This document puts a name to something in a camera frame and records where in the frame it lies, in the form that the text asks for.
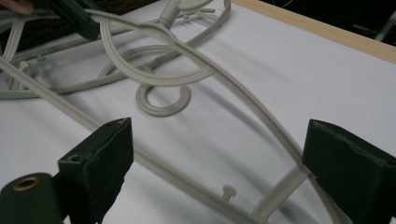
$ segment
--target curved metal bar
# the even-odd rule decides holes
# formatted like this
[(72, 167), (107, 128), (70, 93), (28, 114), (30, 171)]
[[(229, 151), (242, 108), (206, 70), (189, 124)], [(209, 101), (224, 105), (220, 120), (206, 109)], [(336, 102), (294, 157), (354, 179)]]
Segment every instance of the curved metal bar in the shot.
[[(204, 66), (199, 68), (198, 70), (191, 72), (183, 77), (172, 77), (172, 76), (154, 76), (148, 72), (144, 72), (139, 70), (132, 65), (128, 64), (123, 58), (117, 53), (117, 50), (114, 46), (114, 43), (111, 39), (110, 35), (110, 28), (109, 28), (109, 19), (105, 17), (110, 17), (111, 19), (116, 19), (117, 21), (123, 21), (123, 23), (129, 24), (127, 20), (122, 20), (121, 18), (117, 18), (116, 16), (104, 12), (99, 12), (95, 10), (87, 10), (88, 12), (96, 15), (103, 16), (100, 22), (101, 26), (101, 37), (102, 41), (106, 50), (107, 55), (109, 56), (110, 60), (128, 77), (142, 82), (147, 83), (153, 86), (181, 86), (186, 85), (192, 82), (196, 82), (202, 80), (206, 77), (210, 77), (214, 74), (214, 70), (211, 69), (209, 66)], [(176, 38), (166, 29), (161, 28), (160, 25), (153, 25), (153, 24), (139, 24), (133, 23), (133, 25), (128, 26), (134, 30), (140, 30), (146, 33), (149, 36), (154, 36), (155, 38), (160, 39), (162, 42), (169, 44), (171, 47), (174, 46)]]
[[(149, 50), (172, 50), (171, 48), (169, 48), (169, 46), (167, 45), (148, 45), (148, 46), (144, 46), (144, 47), (139, 47), (136, 49), (129, 49), (125, 52), (123, 52), (120, 56), (125, 59), (128, 60), (129, 58), (131, 58), (132, 56), (134, 56), (137, 53), (141, 53), (141, 52), (145, 52), (145, 51), (149, 51)], [(141, 67), (148, 67), (147, 64), (144, 64), (142, 66), (138, 66), (138, 68), (140, 69)], [(113, 62), (108, 62), (100, 71), (98, 78), (101, 77), (105, 77), (108, 76), (110, 74), (110, 72), (115, 68), (116, 66), (114, 65)]]
[(196, 8), (206, 6), (206, 5), (209, 4), (211, 1), (213, 1), (213, 0), (179, 1), (179, 3), (178, 3), (178, 9), (180, 9), (181, 11), (195, 10)]
[(140, 85), (136, 92), (136, 103), (144, 112), (154, 117), (169, 117), (175, 115), (182, 111), (189, 104), (191, 99), (190, 88), (182, 86), (180, 88), (180, 98), (174, 104), (158, 107), (152, 105), (147, 99), (147, 95), (151, 88), (152, 86), (147, 84)]
[[(227, 6), (227, 3), (230, 4), (229, 0), (225, 0), (224, 4)], [(104, 40), (104, 46), (106, 49), (107, 54), (110, 58), (112, 58), (115, 65), (121, 69), (122, 71), (128, 73), (129, 77), (136, 78), (135, 72), (139, 74), (137, 76), (150, 76), (148, 73), (135, 71), (135, 69), (129, 69), (128, 67), (124, 66), (120, 62), (117, 62), (118, 56), (115, 54), (114, 46), (111, 43), (109, 38), (105, 38), (108, 36), (108, 19), (103, 19), (103, 17), (109, 17), (111, 20), (115, 20), (118, 23), (126, 27), (130, 27), (136, 30), (140, 30), (141, 32), (145, 33), (146, 35), (150, 35), (152, 37), (159, 37), (160, 40), (165, 42), (166, 44), (171, 44), (171, 46), (178, 50), (180, 53), (186, 55), (191, 60), (193, 60), (196, 64), (203, 64), (204, 68), (210, 69), (212, 71), (205, 72), (207, 73), (214, 73), (215, 79), (217, 79), (220, 83), (222, 83), (226, 88), (228, 88), (233, 94), (235, 94), (272, 132), (272, 134), (277, 138), (280, 144), (289, 152), (292, 156), (294, 161), (297, 163), (297, 166), (301, 167), (302, 170), (309, 175), (309, 171), (304, 169), (304, 166), (301, 162), (302, 157), (302, 150), (300, 147), (295, 143), (295, 141), (291, 138), (288, 132), (282, 127), (282, 125), (276, 120), (276, 118), (270, 113), (270, 111), (263, 105), (261, 102), (247, 89), (245, 88), (240, 82), (238, 82), (231, 74), (229, 74), (226, 70), (222, 67), (214, 63), (213, 61), (209, 60), (205, 55), (201, 54), (200, 52), (192, 49), (185, 43), (176, 39), (176, 37), (170, 33), (168, 30), (163, 29), (160, 25), (147, 25), (145, 23), (136, 23), (134, 21), (127, 21), (123, 18), (117, 18), (114, 15), (107, 15), (106, 13), (102, 12), (95, 12), (92, 10), (88, 11), (91, 14), (100, 15), (102, 16), (101, 21), (101, 33)], [(154, 80), (149, 78), (136, 78), (138, 81), (142, 81), (147, 84), (151, 84), (150, 82)], [(164, 86), (168, 86), (169, 84), (163, 80), (156, 80), (155, 84), (160, 83)], [(333, 209), (332, 204), (329, 202), (328, 198), (325, 197), (325, 194), (318, 188), (316, 188), (320, 198), (322, 199), (323, 203), (325, 204), (326, 208)], [(332, 216), (332, 220), (334, 223), (339, 223), (340, 218), (338, 216)]]
[[(203, 17), (204, 19), (207, 19), (205, 17), (205, 15), (209, 15), (207, 13), (214, 13), (215, 9), (212, 8), (200, 8), (197, 11), (192, 11), (192, 12), (186, 12), (183, 15), (193, 15), (196, 14), (199, 17)], [(195, 36), (194, 38), (192, 38), (191, 40), (189, 40), (187, 42), (187, 44), (189, 44), (190, 46), (196, 46), (197, 44), (201, 43), (202, 41), (204, 41), (207, 37), (209, 37), (211, 34), (214, 33), (214, 31), (216, 29), (218, 29), (229, 17), (229, 12), (226, 10), (223, 13), (221, 13), (221, 15), (219, 16), (219, 19), (216, 20), (211, 26), (209, 26), (208, 28), (206, 28), (204, 31), (202, 31), (200, 34), (198, 34), (197, 36)], [(28, 18), (28, 20), (36, 20), (36, 19), (45, 19), (45, 18), (56, 18), (56, 15), (52, 15), (50, 13), (40, 13), (40, 16), (37, 15), (32, 15)], [(125, 32), (130, 31), (130, 29), (123, 29), (120, 28), (118, 30), (112, 31), (111, 34), (112, 35), (120, 35), (123, 34)], [(16, 61), (19, 60), (33, 60), (34, 58), (36, 58), (36, 55), (41, 54), (43, 56), (45, 55), (49, 55), (55, 52), (58, 52), (60, 50), (63, 49), (70, 49), (76, 46), (80, 46), (86, 43), (90, 43), (91, 40), (86, 40), (84, 38), (82, 39), (78, 39), (78, 40), (73, 40), (73, 41), (69, 41), (67, 43), (62, 43), (58, 46), (53, 46), (50, 48), (46, 48), (46, 49), (38, 49), (38, 50), (33, 50), (33, 51), (28, 51), (26, 53), (23, 54), (18, 54), (15, 57)], [(143, 48), (150, 48), (152, 50), (155, 49), (164, 49), (164, 50), (169, 50), (171, 48), (169, 48), (168, 46), (165, 45), (157, 45), (157, 46), (145, 46)], [(131, 51), (139, 51), (142, 49), (131, 49)], [(155, 58), (153, 61), (147, 63), (147, 64), (143, 64), (142, 66), (148, 66), (151, 68), (155, 68), (158, 66), (161, 66), (164, 63), (167, 63), (169, 61), (171, 61), (172, 59), (174, 59), (179, 53), (175, 50), (172, 50), (168, 53), (165, 53), (162, 56), (159, 56), (157, 58)], [(70, 85), (70, 86), (63, 86), (63, 87), (56, 87), (56, 88), (50, 88), (52, 91), (58, 93), (58, 94), (65, 94), (65, 93), (70, 93), (70, 92), (76, 92), (76, 91), (85, 91), (88, 89), (92, 89), (98, 86), (102, 86), (102, 85), (106, 85), (115, 81), (119, 81), (122, 79), (125, 79), (126, 76), (124, 76), (121, 72), (118, 72), (116, 74), (112, 74), (111, 76), (107, 76), (104, 77), (106, 73), (108, 73), (108, 71), (110, 71), (113, 68), (114, 65), (112, 65), (112, 62), (108, 63), (103, 69), (102, 72), (100, 73), (99, 77), (97, 79), (93, 79), (93, 80), (89, 80), (89, 81), (84, 81), (75, 85)], [(9, 100), (9, 99), (28, 99), (28, 98), (36, 98), (38, 97), (37, 94), (35, 94), (33, 91), (0, 91), (0, 100)]]
[[(37, 92), (37, 94), (43, 99), (57, 107), (71, 119), (75, 120), (88, 130), (93, 132), (100, 127), (100, 122), (98, 120), (93, 119), (84, 112), (70, 105), (62, 97), (47, 89), (36, 80), (26, 76), (23, 72), (19, 71), (12, 64), (2, 58), (0, 58), (0, 68), (12, 74), (12, 76), (23, 85), (27, 86), (32, 91)], [(155, 175), (173, 184), (176, 188), (183, 190), (192, 198), (206, 204), (230, 220), (235, 221), (236, 223), (261, 223), (257, 218), (252, 217), (237, 206), (225, 202), (211, 190), (205, 188), (200, 183), (186, 175), (183, 175), (177, 169), (148, 153), (146, 150), (143, 150), (143, 148), (134, 146), (134, 158), (136, 162), (139, 162)]]
[(253, 216), (267, 222), (275, 210), (308, 178), (309, 174), (294, 167), (283, 179), (274, 186), (268, 195), (254, 208)]
[[(20, 44), (21, 40), (21, 35), (23, 32), (23, 26), (25, 24), (25, 19), (23, 16), (16, 16), (15, 21), (12, 25), (11, 32), (8, 37), (6, 49), (4, 50), (4, 55), (3, 58), (11, 62), (15, 56), (15, 53), (17, 52), (18, 45)], [(8, 88), (12, 91), (15, 91), (18, 89), (20, 84), (18, 83), (17, 80), (15, 80), (13, 77), (9, 80), (8, 82)]]

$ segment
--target dark green clamp pad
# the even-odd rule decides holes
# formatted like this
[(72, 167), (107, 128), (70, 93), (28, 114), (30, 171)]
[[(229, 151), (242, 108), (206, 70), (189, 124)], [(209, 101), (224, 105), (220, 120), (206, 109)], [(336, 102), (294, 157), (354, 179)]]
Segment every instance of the dark green clamp pad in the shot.
[(58, 160), (60, 172), (31, 174), (0, 193), (1, 224), (102, 223), (134, 162), (130, 119), (111, 121)]
[(84, 8), (101, 10), (92, 0), (32, 0), (36, 7), (52, 10), (61, 18), (67, 20), (73, 29), (81, 36), (96, 40), (100, 28)]
[(389, 224), (396, 159), (338, 126), (310, 120), (303, 164), (355, 224)]

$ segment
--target dark background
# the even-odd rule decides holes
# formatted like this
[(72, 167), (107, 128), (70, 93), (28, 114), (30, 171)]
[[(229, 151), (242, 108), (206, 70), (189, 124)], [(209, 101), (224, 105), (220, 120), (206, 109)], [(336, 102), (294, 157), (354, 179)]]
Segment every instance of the dark background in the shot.
[[(396, 10), (396, 0), (261, 0), (359, 35), (375, 38)], [(396, 26), (383, 42), (396, 46)]]
[[(103, 11), (122, 15), (134, 9), (146, 6), (158, 0), (92, 0)], [(39, 46), (51, 40), (72, 34), (73, 28), (69, 22), (60, 18), (59, 20), (28, 21), (18, 45), (18, 51)], [(0, 47), (4, 51), (10, 30), (0, 34)]]

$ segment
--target wooden edge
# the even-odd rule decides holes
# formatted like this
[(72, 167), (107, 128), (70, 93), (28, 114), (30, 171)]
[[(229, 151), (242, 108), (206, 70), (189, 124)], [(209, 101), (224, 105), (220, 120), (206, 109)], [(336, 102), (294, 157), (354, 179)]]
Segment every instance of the wooden edge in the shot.
[(391, 45), (351, 33), (321, 21), (315, 21), (259, 0), (232, 0), (232, 2), (310, 33), (323, 36), (347, 47), (365, 52), (391, 63), (396, 63), (396, 47)]

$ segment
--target white table surface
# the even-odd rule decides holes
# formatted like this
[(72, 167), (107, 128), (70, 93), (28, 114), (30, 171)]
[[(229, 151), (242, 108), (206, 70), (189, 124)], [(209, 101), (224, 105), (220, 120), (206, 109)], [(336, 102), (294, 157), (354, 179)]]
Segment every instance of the white table surface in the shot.
[[(223, 10), (221, 2), (210, 6)], [(129, 16), (155, 19), (165, 4), (159, 1)], [(174, 32), (187, 40), (206, 25), (201, 20), (178, 21)], [(115, 42), (122, 52), (152, 41), (127, 34), (115, 37)], [(396, 64), (236, 5), (225, 25), (197, 49), (256, 94), (301, 147), (308, 121), (320, 119), (396, 156)], [(43, 63), (32, 62), (32, 73), (50, 78), (55, 86), (70, 84), (97, 76), (107, 62), (101, 43), (96, 42), (48, 56)], [(156, 72), (191, 70), (190, 64), (176, 59)], [(219, 196), (223, 185), (234, 186), (238, 193), (231, 203), (249, 212), (293, 167), (269, 131), (214, 78), (191, 84), (191, 103), (169, 118), (148, 116), (137, 107), (138, 85), (125, 79), (64, 98), (103, 123), (131, 117), (135, 144)], [(149, 99), (155, 105), (169, 105), (178, 92), (178, 88), (156, 88)], [(55, 175), (56, 161), (90, 134), (41, 99), (0, 101), (0, 127), (0, 188), (21, 175)], [(306, 181), (270, 221), (330, 223)], [(230, 221), (134, 163), (104, 223)]]

